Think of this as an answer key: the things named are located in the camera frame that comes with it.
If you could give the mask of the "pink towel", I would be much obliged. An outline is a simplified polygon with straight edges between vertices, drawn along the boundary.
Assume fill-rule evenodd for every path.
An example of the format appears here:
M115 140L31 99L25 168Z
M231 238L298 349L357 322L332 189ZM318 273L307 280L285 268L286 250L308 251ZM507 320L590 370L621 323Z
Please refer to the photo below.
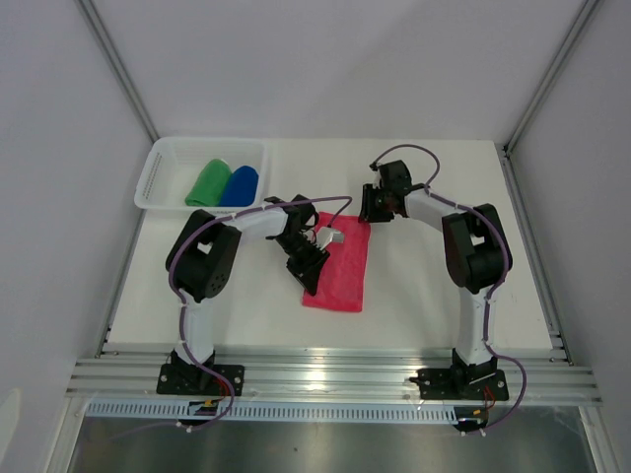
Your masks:
M332 227L344 235L341 243L326 247L329 257L323 265L314 296L304 291L302 305L340 312L363 310L365 276L371 227L357 216L338 216Z

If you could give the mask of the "blue towel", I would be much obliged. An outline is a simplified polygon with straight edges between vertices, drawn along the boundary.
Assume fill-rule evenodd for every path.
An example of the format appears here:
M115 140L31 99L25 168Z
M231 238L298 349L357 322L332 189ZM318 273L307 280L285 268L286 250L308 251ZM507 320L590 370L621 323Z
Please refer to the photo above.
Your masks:
M259 176L250 166L236 169L228 179L221 196L220 207L246 207L254 202Z

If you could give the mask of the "green towel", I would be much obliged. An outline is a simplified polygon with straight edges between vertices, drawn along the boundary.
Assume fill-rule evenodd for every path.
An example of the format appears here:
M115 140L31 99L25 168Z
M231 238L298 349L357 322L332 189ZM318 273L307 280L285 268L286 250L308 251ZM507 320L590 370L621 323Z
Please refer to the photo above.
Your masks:
M210 161L200 172L184 199L191 207L216 207L232 171L222 160Z

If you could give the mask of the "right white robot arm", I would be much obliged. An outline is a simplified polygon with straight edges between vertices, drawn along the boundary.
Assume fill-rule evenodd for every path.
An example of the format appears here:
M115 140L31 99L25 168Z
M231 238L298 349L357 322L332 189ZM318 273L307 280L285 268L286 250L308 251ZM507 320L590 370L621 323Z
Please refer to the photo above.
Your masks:
M497 209L491 204L457 204L425 184L414 184L401 160L372 164L371 170L376 180L363 186L360 221L387 223L399 215L443 236L447 271L460 296L450 384L457 395L472 397L497 369L489 349L491 304L513 265Z

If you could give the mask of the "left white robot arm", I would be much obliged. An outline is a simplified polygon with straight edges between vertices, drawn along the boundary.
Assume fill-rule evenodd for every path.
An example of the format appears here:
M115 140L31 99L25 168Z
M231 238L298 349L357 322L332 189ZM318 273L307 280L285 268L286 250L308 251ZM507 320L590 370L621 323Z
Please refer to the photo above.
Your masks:
M241 246L276 241L287 255L289 273L307 294L317 293L329 252L307 237L309 222L318 222L315 201L302 195L290 202L271 197L224 216L204 210L190 215L166 261L169 285L180 300L175 352L186 364L178 379L189 392L201 394L213 384L210 301L226 287Z

